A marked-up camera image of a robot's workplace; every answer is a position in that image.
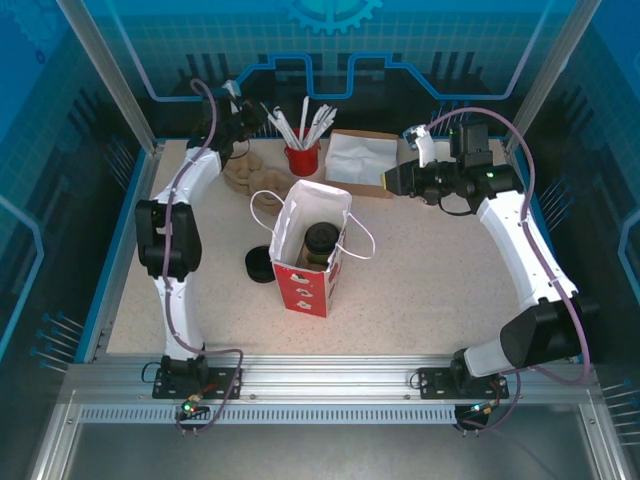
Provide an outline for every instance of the black lid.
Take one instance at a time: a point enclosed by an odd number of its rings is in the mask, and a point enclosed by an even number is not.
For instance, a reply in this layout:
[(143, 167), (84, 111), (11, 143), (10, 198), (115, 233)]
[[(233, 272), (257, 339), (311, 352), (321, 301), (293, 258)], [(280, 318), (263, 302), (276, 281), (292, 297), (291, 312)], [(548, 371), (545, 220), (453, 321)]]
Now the black lid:
[(328, 222), (311, 225), (304, 235), (304, 244), (314, 255), (329, 255), (336, 248), (340, 230)]
[(249, 277), (254, 282), (269, 283), (276, 279), (268, 245), (261, 245), (250, 250), (244, 257), (244, 264), (247, 266)]

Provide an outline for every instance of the tissue paper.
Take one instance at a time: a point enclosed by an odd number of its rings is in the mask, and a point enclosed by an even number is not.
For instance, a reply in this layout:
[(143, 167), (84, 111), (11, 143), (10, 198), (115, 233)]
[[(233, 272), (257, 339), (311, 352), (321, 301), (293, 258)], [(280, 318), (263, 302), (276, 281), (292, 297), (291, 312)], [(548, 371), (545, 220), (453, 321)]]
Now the tissue paper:
[(398, 142), (333, 133), (325, 160), (332, 182), (381, 186), (380, 175), (397, 165)]

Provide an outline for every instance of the cable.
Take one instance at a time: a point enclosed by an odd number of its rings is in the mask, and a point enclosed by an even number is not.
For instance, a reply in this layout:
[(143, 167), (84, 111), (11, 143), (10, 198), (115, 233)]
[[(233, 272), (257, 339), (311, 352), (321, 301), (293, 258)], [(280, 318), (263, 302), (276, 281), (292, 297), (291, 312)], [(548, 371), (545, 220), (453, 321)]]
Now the cable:
[(420, 374), (420, 372), (414, 372), (414, 373), (413, 373), (413, 375), (411, 375), (411, 376), (409, 377), (409, 386), (410, 386), (411, 388), (413, 388), (414, 390), (420, 390), (420, 385), (418, 385), (417, 387), (414, 387), (414, 386), (413, 386), (413, 378), (414, 378), (416, 375), (418, 375), (418, 374)]
[(468, 210), (466, 212), (450, 212), (448, 210), (445, 210), (442, 206), (442, 198), (438, 198), (438, 206), (440, 207), (440, 210), (442, 210), (447, 215), (451, 215), (452, 217), (466, 217), (467, 215), (471, 215), (473, 213), (471, 210)]
[(144, 374), (147, 371), (147, 367), (149, 367), (150, 365), (160, 365), (160, 362), (148, 362), (145, 364), (144, 367), (142, 367), (142, 372), (140, 372), (140, 379), (144, 382), (144, 383), (155, 383), (155, 380), (151, 380), (150, 382), (148, 382), (147, 380), (144, 379)]
[[(472, 420), (463, 420), (464, 423), (471, 425), (472, 427), (476, 427), (478, 429), (479, 432), (485, 431), (487, 430), (486, 428), (484, 428), (484, 425), (482, 425), (481, 423), (478, 422), (474, 422)], [(458, 430), (461, 430), (461, 427), (459, 425), (456, 425), (456, 428), (458, 428)], [(529, 447), (527, 447), (526, 445), (524, 445), (522, 442), (520, 442), (520, 440), (518, 440), (517, 437), (513, 436), (513, 435), (509, 435), (508, 433), (504, 433), (501, 432), (500, 430), (493, 430), (491, 433), (498, 435), (499, 437), (504, 438), (505, 440), (509, 440), (511, 443), (515, 443), (516, 445), (518, 445), (522, 450), (525, 451), (525, 453), (527, 453), (534, 462), (536, 462), (540, 468), (542, 468), (551, 478), (555, 478), (556, 480), (560, 480), (560, 477), (558, 475), (555, 474), (555, 472), (553, 470), (551, 470), (551, 468), (541, 459), (539, 458)]]
[(229, 157), (229, 160), (235, 160), (237, 158), (242, 158), (244, 157), (247, 153), (249, 153), (249, 151), (251, 151), (251, 140), (249, 138), (247, 138), (247, 149), (245, 150), (244, 153), (241, 153), (240, 155), (236, 155), (235, 157)]
[(576, 333), (578, 334), (578, 339), (580, 341), (580, 349), (582, 350), (582, 357), (583, 357), (583, 364), (582, 364), (583, 369), (582, 369), (582, 374), (577, 379), (566, 380), (554, 373), (551, 373), (550, 371), (548, 371), (543, 367), (536, 366), (533, 368), (536, 371), (542, 373), (543, 375), (546, 375), (547, 377), (559, 383), (562, 383), (564, 385), (577, 385), (577, 384), (584, 383), (589, 378), (589, 373), (591, 371), (591, 355), (589, 353), (589, 345), (587, 344), (587, 338), (584, 334), (584, 329), (582, 328), (582, 324), (580, 323), (580, 317), (578, 316), (578, 312), (576, 312), (576, 309), (571, 303), (569, 296), (564, 291), (564, 288), (562, 288), (562, 285), (560, 285), (559, 278), (556, 277), (556, 275), (553, 273), (553, 269), (549, 266), (546, 259), (542, 255), (542, 252), (540, 251), (540, 248), (536, 244), (533, 238), (533, 235), (531, 234), (531, 230), (529, 229), (527, 214), (529, 212), (529, 207), (531, 206), (531, 199), (533, 197), (533, 190), (535, 188), (536, 169), (533, 163), (533, 155), (531, 154), (531, 150), (529, 150), (529, 146), (527, 145), (527, 142), (525, 141), (524, 137), (518, 131), (518, 129), (509, 120), (504, 118), (502, 115), (500, 115), (499, 113), (493, 112), (491, 110), (488, 110), (486, 108), (479, 108), (479, 107), (464, 107), (464, 108), (458, 108), (456, 110), (452, 110), (451, 112), (446, 113), (441, 117), (435, 119), (433, 122), (428, 124), (425, 127), (425, 129), (431, 130), (434, 126), (444, 122), (445, 120), (455, 115), (458, 115), (459, 113), (467, 113), (467, 112), (480, 113), (483, 115), (488, 115), (489, 117), (493, 117), (496, 120), (499, 120), (505, 127), (509, 129), (509, 131), (511, 131), (511, 133), (513, 133), (513, 135), (516, 137), (516, 139), (520, 143), (520, 146), (522, 147), (522, 151), (524, 152), (524, 156), (527, 159), (527, 165), (529, 167), (529, 188), (527, 188), (527, 193), (525, 194), (524, 201), (522, 202), (522, 208), (520, 211), (520, 224), (522, 225), (522, 231), (524, 232), (524, 235), (527, 239), (527, 242), (529, 243), (529, 246), (533, 250), (533, 253), (535, 254), (538, 261), (540, 262), (542, 269), (545, 271), (545, 273), (549, 277), (549, 283), (553, 284), (556, 291), (558, 292), (558, 295), (560, 295), (562, 302), (567, 308), (567, 311), (569, 312), (569, 316), (571, 317), (571, 321), (573, 322), (573, 326), (575, 327)]
[(516, 409), (516, 405), (518, 404), (518, 400), (520, 400), (520, 391), (522, 390), (522, 380), (520, 379), (520, 374), (516, 373), (516, 393), (514, 394), (513, 397), (513, 403), (509, 406), (509, 409), (507, 410), (507, 413), (505, 413), (500, 420), (498, 420), (496, 423), (489, 425), (488, 427), (485, 427), (484, 425), (477, 423), (477, 422), (473, 422), (471, 420), (462, 420), (463, 423), (467, 423), (469, 425), (475, 426), (477, 427), (478, 425), (480, 425), (482, 432), (490, 432), (492, 430), (495, 430), (496, 428), (498, 428), (500, 425), (502, 425), (504, 422), (507, 421), (507, 419), (511, 416), (511, 414), (513, 413), (513, 411)]
[[(188, 162), (184, 167), (182, 167), (178, 172), (178, 174), (176, 175), (175, 179), (173, 180), (173, 183), (171, 184), (171, 190), (169, 192), (169, 198), (167, 200), (167, 209), (165, 214), (166, 234), (165, 234), (165, 244), (164, 244), (164, 260), (162, 263), (162, 280), (164, 281), (164, 286), (165, 286), (165, 302), (164, 302), (165, 316), (167, 318), (167, 325), (169, 327), (169, 331), (171, 332), (171, 335), (175, 339), (176, 343), (180, 345), (182, 348), (184, 348), (185, 350), (192, 353), (196, 353), (198, 355), (226, 355), (228, 353), (237, 353), (239, 355), (238, 366), (233, 372), (233, 376), (231, 377), (229, 388), (225, 392), (224, 397), (222, 399), (222, 403), (220, 403), (220, 406), (218, 407), (217, 412), (215, 413), (215, 415), (213, 415), (213, 417), (211, 418), (211, 420), (209, 420), (207, 424), (199, 427), (198, 429), (194, 428), (193, 431), (195, 433), (196, 430), (203, 431), (208, 428), (211, 428), (211, 426), (220, 418), (220, 415), (222, 415), (222, 411), (224, 410), (224, 407), (227, 404), (229, 397), (231, 396), (231, 392), (236, 386), (235, 383), (236, 383), (236, 380), (238, 379), (238, 375), (240, 374), (240, 368), (242, 367), (242, 360), (244, 359), (244, 352), (239, 348), (228, 348), (225, 350), (198, 350), (188, 345), (186, 342), (184, 342), (180, 338), (180, 334), (176, 331), (176, 328), (173, 324), (173, 319), (171, 318), (171, 282), (169, 281), (169, 258), (171, 255), (171, 237), (173, 235), (173, 224), (171, 223), (171, 212), (173, 210), (173, 201), (175, 199), (175, 194), (178, 189), (178, 185), (180, 184), (180, 180), (189, 171), (189, 169), (193, 167), (193, 165), (195, 165), (195, 163), (202, 156), (204, 151), (211, 144), (211, 141), (213, 140), (213, 136), (216, 131), (216, 122), (217, 122), (217, 113), (218, 113), (216, 110), (216, 104), (213, 99), (213, 95), (211, 94), (211, 90), (209, 89), (209, 87), (202, 80), (198, 78), (192, 79), (190, 85), (191, 85), (191, 89), (195, 93), (197, 93), (200, 96), (205, 94), (209, 100), (209, 104), (211, 105), (211, 129), (209, 131), (209, 135), (207, 136), (207, 139), (204, 141), (204, 143), (202, 144), (200, 149), (196, 152), (196, 154), (191, 158), (191, 161)], [(188, 431), (186, 428), (184, 428), (181, 425), (178, 417), (176, 417), (176, 427), (178, 427), (178, 429), (180, 429), (183, 434), (184, 432)]]

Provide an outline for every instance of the red cup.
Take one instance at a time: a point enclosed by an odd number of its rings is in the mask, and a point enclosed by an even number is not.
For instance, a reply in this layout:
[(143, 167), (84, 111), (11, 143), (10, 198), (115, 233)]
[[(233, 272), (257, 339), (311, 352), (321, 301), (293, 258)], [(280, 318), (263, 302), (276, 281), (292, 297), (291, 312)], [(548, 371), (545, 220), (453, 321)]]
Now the red cup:
[[(293, 133), (298, 136), (299, 128), (294, 128)], [(304, 129), (305, 135), (309, 133), (309, 129)], [(317, 141), (309, 150), (294, 150), (293, 148), (284, 147), (284, 154), (289, 159), (289, 170), (297, 177), (308, 177), (318, 170), (318, 151), (320, 150), (320, 141)]]

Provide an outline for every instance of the white robotic arm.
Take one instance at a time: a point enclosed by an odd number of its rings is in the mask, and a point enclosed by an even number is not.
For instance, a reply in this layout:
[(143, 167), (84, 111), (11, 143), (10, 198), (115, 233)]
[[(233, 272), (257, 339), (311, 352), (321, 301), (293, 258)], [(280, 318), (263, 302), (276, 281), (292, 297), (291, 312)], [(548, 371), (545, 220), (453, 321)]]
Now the white robotic arm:
[[(411, 127), (405, 139), (419, 152), (419, 159), (389, 170), (383, 185), (396, 195), (420, 196), (429, 205), (455, 193), (467, 200), (496, 242), (511, 274), (520, 313), (500, 335), (482, 345), (454, 355), (451, 372), (458, 391), (474, 379), (485, 379), (513, 369), (574, 356), (580, 341), (571, 314), (549, 281), (540, 259), (525, 236), (521, 209), (523, 186), (510, 165), (493, 165), (486, 123), (456, 124), (449, 132), (451, 157), (456, 162), (437, 162), (433, 140), (426, 126)], [(535, 245), (557, 282), (567, 293), (580, 318), (597, 314), (597, 306), (581, 298), (551, 254), (531, 213), (526, 225)]]
[[(212, 119), (216, 121), (215, 128), (211, 130), (215, 134), (210, 138), (210, 148), (209, 144), (202, 143), (204, 136), (192, 139), (190, 143), (196, 146), (187, 150), (184, 162), (167, 187), (153, 200), (141, 200), (136, 205), (138, 256), (158, 289), (166, 333), (165, 356), (173, 361), (199, 358), (200, 355), (192, 350), (205, 347), (196, 320), (193, 293), (202, 244), (192, 205), (200, 201), (212, 180), (220, 175), (233, 153), (233, 143), (246, 140), (262, 127), (266, 119), (260, 106), (239, 98), (235, 82), (225, 83), (219, 92), (217, 116)], [(204, 148), (200, 145), (206, 148), (196, 158), (197, 152)], [(165, 225), (168, 210), (170, 227)], [(162, 268), (167, 254), (166, 228), (171, 228), (171, 242), (165, 279)], [(167, 286), (171, 292), (170, 302), (166, 298)], [(170, 309), (170, 319), (167, 318), (167, 308)], [(172, 333), (170, 324), (180, 341)]]
[[(199, 148), (190, 148), (187, 150), (185, 160), (178, 169), (178, 172), (182, 170), (187, 163), (192, 161), (198, 150)], [(180, 179), (180, 184), (175, 192), (174, 204), (197, 204), (209, 184), (214, 178), (220, 175), (221, 170), (222, 164), (220, 161), (220, 155), (209, 149), (205, 150), (205, 152), (200, 155), (200, 158), (198, 158), (198, 161)], [(169, 182), (169, 185), (155, 197), (154, 200), (159, 204), (167, 204), (169, 193), (171, 192), (171, 185), (173, 185), (174, 179), (172, 179), (171, 182)], [(179, 332), (180, 338), (183, 342), (187, 345), (193, 346), (194, 348), (204, 348), (204, 339), (200, 333), (200, 326), (196, 321), (196, 302), (193, 293), (195, 276), (196, 272), (192, 272), (186, 275), (183, 281), (180, 281), (175, 277), (169, 278), (172, 292), (170, 303), (171, 320), (173, 321), (174, 328)], [(164, 317), (166, 335), (165, 355), (168, 355), (175, 360), (196, 358), (197, 354), (182, 347), (171, 334), (166, 310), (164, 308), (166, 301), (166, 286), (164, 279), (161, 276), (158, 276), (153, 279), (153, 283), (158, 289), (160, 303), (163, 305), (162, 315)]]

